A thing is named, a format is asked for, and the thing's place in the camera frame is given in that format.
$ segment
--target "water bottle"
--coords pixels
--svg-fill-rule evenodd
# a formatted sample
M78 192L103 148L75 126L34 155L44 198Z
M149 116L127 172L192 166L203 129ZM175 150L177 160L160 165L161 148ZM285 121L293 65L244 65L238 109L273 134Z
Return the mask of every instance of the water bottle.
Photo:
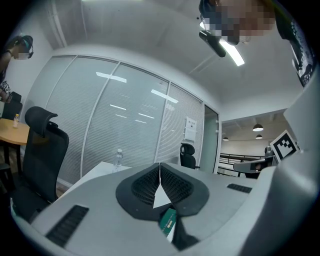
M123 157L124 155L122 154L122 149L118 149L114 156L112 173L121 171Z
M13 128L18 128L19 124L19 114L15 114L15 117L13 119Z

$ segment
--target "table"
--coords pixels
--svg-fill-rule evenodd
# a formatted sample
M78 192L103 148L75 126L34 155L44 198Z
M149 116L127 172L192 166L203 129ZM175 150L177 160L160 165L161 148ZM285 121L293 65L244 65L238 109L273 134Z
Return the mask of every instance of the table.
M83 184L87 181L90 181L90 180L97 178L97 177L111 174L113 167L114 167L114 165L112 163L100 162L96 167L94 167L91 171L89 171L86 175L84 175L80 180L78 180L72 187L70 187L62 196L60 196L59 199L65 195L67 195L72 190L74 190L75 188L79 187L81 184ZM130 167L122 165L120 168L120 172L123 170L129 169L129 168ZM162 188L162 186L160 184L157 191L155 192L153 208L164 206L169 203L171 203L171 201L169 200L166 192L164 191L164 189ZM175 227L176 227L176 224L173 225L169 235L167 236L167 239L170 242L172 241L172 239L174 237Z
M10 165L9 147L16 150L16 161L18 173L22 173L20 146L27 145L29 126L24 123L19 123L17 128L13 127L14 121L9 119L0 119L0 140L6 142L4 145L4 160Z

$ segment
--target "wooden table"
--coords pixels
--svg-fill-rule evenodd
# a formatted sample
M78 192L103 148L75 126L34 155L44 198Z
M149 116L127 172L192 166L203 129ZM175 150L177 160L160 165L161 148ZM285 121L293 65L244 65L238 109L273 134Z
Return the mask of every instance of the wooden table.
M0 140L4 141L4 160L10 165L9 147L16 149L16 161L18 173L22 173L20 146L27 145L29 126L24 123L19 123L17 128L13 127L14 121L8 119L0 119Z

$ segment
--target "chair seat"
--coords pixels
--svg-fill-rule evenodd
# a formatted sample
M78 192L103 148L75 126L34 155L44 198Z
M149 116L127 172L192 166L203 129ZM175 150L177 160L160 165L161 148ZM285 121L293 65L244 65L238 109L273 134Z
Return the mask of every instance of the chair seat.
M16 213L29 223L37 213L50 205L48 201L42 199L26 186L18 187L10 193L10 197L13 200Z

